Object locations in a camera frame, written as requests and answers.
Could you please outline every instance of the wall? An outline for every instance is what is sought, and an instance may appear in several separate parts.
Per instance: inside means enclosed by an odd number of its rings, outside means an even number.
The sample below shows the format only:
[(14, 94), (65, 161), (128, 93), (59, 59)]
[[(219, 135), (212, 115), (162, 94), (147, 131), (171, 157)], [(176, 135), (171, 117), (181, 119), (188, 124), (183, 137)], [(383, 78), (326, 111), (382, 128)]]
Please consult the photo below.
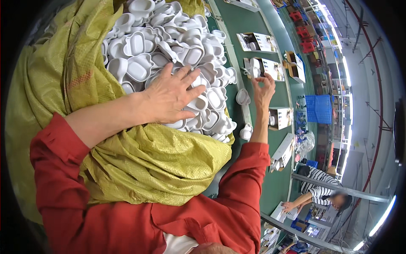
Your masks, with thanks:
[[(355, 42), (353, 36), (358, 32), (358, 21), (352, 11), (347, 11), (346, 13), (342, 0), (327, 0), (324, 1), (324, 3), (333, 14), (337, 24), (341, 26), (340, 32), (343, 36), (346, 35), (345, 25), (347, 16), (350, 30), (348, 31), (348, 35), (350, 38), (344, 41)], [(359, 1), (351, 0), (350, 3), (359, 14), (361, 10)], [(392, 126), (395, 101), (400, 98), (398, 84), (403, 82), (401, 71), (389, 41), (366, 7), (364, 7), (363, 20), (368, 22), (366, 30), (372, 45), (375, 44), (379, 36), (383, 39), (383, 41), (377, 44), (374, 51), (382, 81), (384, 120)], [(369, 175), (369, 168), (371, 167), (371, 161), (369, 162), (367, 160), (366, 153), (369, 158), (373, 158), (375, 155), (380, 121), (379, 116), (371, 108), (367, 107), (365, 102), (369, 102), (374, 109), (379, 110), (380, 93), (373, 58), (367, 57), (363, 63), (359, 64), (361, 59), (370, 51), (365, 36), (360, 36), (359, 44), (354, 53), (352, 53), (352, 48), (353, 46), (343, 46), (342, 50), (348, 63), (354, 101), (352, 150), (349, 154), (342, 184), (345, 187), (362, 190)], [(368, 192), (370, 188), (371, 193), (378, 195), (393, 194), (393, 184), (399, 172), (399, 168), (394, 163), (394, 158), (392, 133), (383, 131), (374, 172), (371, 177), (370, 186), (367, 186), (366, 192)], [(358, 171), (356, 169), (357, 163), (361, 165)], [(362, 236), (375, 226), (386, 207), (387, 204), (370, 204), (367, 200), (363, 200), (360, 203), (351, 218), (351, 222), (343, 227), (344, 232), (347, 226), (348, 229), (353, 232), (353, 234), (348, 234), (351, 237), (344, 239), (346, 243), (349, 244), (349, 247), (355, 247), (362, 239)], [(347, 218), (350, 210), (351, 209), (347, 209), (343, 213), (341, 222)], [(339, 220), (337, 220), (332, 228), (335, 229), (338, 223)]]

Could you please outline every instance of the pile of white plastic parts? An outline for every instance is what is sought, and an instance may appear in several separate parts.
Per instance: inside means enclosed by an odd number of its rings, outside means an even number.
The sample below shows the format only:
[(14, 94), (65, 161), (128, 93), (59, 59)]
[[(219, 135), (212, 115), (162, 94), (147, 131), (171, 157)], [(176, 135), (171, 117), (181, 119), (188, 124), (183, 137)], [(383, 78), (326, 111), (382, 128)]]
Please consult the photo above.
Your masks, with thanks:
[[(237, 124), (224, 113), (225, 87), (237, 78), (234, 68), (223, 66), (225, 33), (210, 33), (207, 18), (189, 17), (179, 2), (129, 0), (127, 6), (129, 12), (116, 21), (101, 46), (107, 70), (128, 94), (146, 89), (169, 62), (174, 64), (172, 73), (186, 65), (199, 68), (192, 87), (205, 85), (206, 91), (185, 107), (196, 117), (166, 126), (228, 143), (227, 135)], [(210, 16), (207, 8), (205, 16)]]

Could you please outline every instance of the red sleeve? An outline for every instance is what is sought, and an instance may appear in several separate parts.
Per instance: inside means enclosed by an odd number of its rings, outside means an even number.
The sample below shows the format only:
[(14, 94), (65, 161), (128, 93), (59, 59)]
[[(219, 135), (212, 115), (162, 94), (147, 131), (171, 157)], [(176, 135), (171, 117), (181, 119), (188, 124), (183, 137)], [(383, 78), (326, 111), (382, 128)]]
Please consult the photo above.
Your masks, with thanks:
[(216, 201), (244, 214), (247, 221), (257, 222), (259, 197), (266, 167), (270, 165), (269, 145), (248, 142), (240, 156), (221, 178)]
[(108, 243), (108, 206), (86, 211), (89, 192), (79, 165), (90, 149), (55, 113), (31, 141), (37, 207), (55, 253), (102, 253)]

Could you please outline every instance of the red shirt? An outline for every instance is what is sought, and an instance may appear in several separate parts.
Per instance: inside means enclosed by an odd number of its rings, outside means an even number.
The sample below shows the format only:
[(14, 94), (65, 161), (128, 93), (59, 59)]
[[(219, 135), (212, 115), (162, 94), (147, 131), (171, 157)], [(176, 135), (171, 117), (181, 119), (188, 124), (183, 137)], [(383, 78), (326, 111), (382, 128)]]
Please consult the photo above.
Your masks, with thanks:
[(31, 142), (37, 206), (56, 253), (154, 253), (163, 232), (199, 244), (217, 242), (238, 253), (258, 253), (259, 197), (270, 164), (268, 144), (246, 143), (219, 183), (216, 199), (193, 197), (183, 206), (116, 202), (87, 207), (79, 165), (90, 149), (58, 114)]

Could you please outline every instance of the person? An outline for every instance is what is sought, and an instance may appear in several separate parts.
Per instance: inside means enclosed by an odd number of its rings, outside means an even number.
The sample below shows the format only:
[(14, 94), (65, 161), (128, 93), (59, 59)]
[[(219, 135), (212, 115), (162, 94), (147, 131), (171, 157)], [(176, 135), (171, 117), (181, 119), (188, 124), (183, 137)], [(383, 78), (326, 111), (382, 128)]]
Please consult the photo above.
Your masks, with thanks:
[[(302, 176), (307, 176), (308, 178), (320, 180), (323, 182), (330, 183), (332, 185), (338, 185), (339, 183), (330, 175), (324, 173), (323, 171), (310, 166), (300, 166), (298, 168), (297, 174)], [(347, 209), (352, 201), (352, 196), (341, 191), (333, 191), (325, 187), (316, 186), (309, 182), (302, 182), (300, 185), (301, 196), (298, 197), (294, 202), (284, 202), (282, 206), (284, 212), (289, 212), (293, 208), (298, 208), (298, 213), (302, 208), (314, 202), (316, 204), (328, 206), (332, 205), (335, 210), (342, 212)]]
[(286, 254), (289, 250), (293, 250), (298, 254), (308, 254), (308, 248), (309, 245), (306, 242), (298, 241), (297, 243), (294, 243), (294, 241), (291, 241), (285, 248), (281, 249), (279, 254)]
[(132, 126), (195, 117), (182, 110), (205, 91), (190, 89), (200, 74), (190, 66), (171, 75), (173, 64), (144, 91), (57, 113), (32, 140), (37, 207), (55, 253), (258, 253), (259, 197), (268, 154), (268, 107), (275, 93), (270, 75), (252, 80), (256, 119), (250, 142), (219, 183), (216, 199), (202, 194), (183, 206), (116, 202), (88, 207), (79, 166), (90, 149)]

